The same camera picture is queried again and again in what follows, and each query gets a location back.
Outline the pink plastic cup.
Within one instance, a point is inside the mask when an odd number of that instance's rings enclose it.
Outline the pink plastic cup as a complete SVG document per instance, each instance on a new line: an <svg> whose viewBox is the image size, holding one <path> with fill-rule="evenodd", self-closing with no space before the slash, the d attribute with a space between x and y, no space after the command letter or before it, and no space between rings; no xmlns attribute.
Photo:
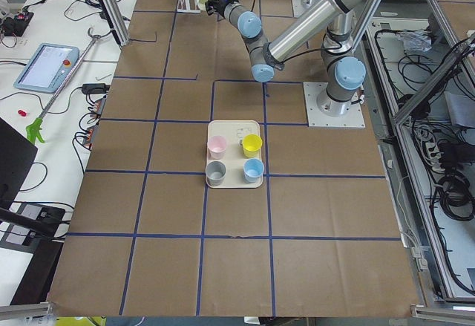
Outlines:
<svg viewBox="0 0 475 326"><path fill-rule="evenodd" d="M222 159L226 153L227 140L224 136L215 135L208 139L207 149L212 159Z"/></svg>

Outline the yellow plastic cup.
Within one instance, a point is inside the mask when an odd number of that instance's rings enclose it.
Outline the yellow plastic cup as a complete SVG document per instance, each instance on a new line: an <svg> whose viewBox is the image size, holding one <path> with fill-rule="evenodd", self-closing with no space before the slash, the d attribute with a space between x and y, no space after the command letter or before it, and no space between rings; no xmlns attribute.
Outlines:
<svg viewBox="0 0 475 326"><path fill-rule="evenodd" d="M262 145L263 141L257 134L247 134L242 140L243 153L248 158L257 157Z"/></svg>

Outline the grey plastic cup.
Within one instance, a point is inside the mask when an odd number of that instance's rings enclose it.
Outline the grey plastic cup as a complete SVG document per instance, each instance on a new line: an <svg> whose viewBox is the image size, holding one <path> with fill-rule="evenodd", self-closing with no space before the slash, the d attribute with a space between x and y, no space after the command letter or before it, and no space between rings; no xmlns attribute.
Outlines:
<svg viewBox="0 0 475 326"><path fill-rule="evenodd" d="M221 161L211 161L206 166L205 174L209 186L219 186L226 176L226 166Z"/></svg>

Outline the cream plastic tray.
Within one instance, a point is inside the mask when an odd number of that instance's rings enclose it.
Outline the cream plastic tray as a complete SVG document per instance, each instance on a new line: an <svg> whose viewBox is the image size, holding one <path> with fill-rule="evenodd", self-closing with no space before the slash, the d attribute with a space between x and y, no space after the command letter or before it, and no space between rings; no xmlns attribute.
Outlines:
<svg viewBox="0 0 475 326"><path fill-rule="evenodd" d="M208 139L215 135L224 136L227 140L227 149L221 161L226 166L226 176L219 186L208 186L212 189L254 189L261 186L263 176L256 183L247 183L244 179L243 166L248 158L243 153L242 140L247 134L260 134L260 126L254 120L214 120L209 123ZM262 154L257 157L262 161ZM206 165L214 161L207 149Z"/></svg>

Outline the black power adapter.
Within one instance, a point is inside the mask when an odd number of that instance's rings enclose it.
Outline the black power adapter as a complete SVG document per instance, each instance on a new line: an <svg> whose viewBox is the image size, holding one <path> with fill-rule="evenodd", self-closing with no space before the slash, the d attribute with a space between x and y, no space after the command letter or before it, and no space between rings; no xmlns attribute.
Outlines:
<svg viewBox="0 0 475 326"><path fill-rule="evenodd" d="M93 94L106 94L108 93L110 85L105 83L85 83L81 87L81 91L84 95Z"/></svg>

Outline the teach pendant tablet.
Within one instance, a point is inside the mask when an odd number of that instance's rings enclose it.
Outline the teach pendant tablet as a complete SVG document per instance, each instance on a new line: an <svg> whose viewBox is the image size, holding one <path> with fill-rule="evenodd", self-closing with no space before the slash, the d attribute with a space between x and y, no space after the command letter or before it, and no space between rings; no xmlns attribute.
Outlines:
<svg viewBox="0 0 475 326"><path fill-rule="evenodd" d="M55 93L78 59L77 47L41 43L13 87L46 94Z"/></svg>

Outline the aluminium frame post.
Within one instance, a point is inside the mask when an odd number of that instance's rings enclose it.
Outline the aluminium frame post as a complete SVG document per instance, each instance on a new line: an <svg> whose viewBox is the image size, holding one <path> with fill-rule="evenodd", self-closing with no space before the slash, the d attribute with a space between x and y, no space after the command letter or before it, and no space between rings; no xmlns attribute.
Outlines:
<svg viewBox="0 0 475 326"><path fill-rule="evenodd" d="M129 33L116 0L98 0L116 43L122 48L129 43Z"/></svg>

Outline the green handled grabber tool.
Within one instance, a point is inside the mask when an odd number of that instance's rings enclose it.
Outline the green handled grabber tool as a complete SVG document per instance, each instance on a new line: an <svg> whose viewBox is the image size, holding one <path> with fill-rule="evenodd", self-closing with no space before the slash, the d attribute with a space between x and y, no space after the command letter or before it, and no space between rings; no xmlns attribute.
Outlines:
<svg viewBox="0 0 475 326"><path fill-rule="evenodd" d="M59 86L58 90L54 93L54 95L50 98L46 106L43 108L42 112L39 114L39 116L30 124L26 126L26 133L27 133L27 139L33 144L36 144L36 141L38 140L40 143L44 143L44 139L41 136L40 130L42 129L42 123L43 123L43 118L45 115L49 112L51 106L55 103L56 99L59 97L59 95L64 91L68 83L72 80L76 72L79 70L80 65L84 61L84 58L90 51L90 49L96 44L98 40L100 40L102 37L99 34L93 34L93 28L90 27L88 28L88 36L91 38L90 43L86 47L86 49L83 50L83 52L80 54L78 60L74 64L74 66L71 68L70 72L66 75L64 78L63 82Z"/></svg>

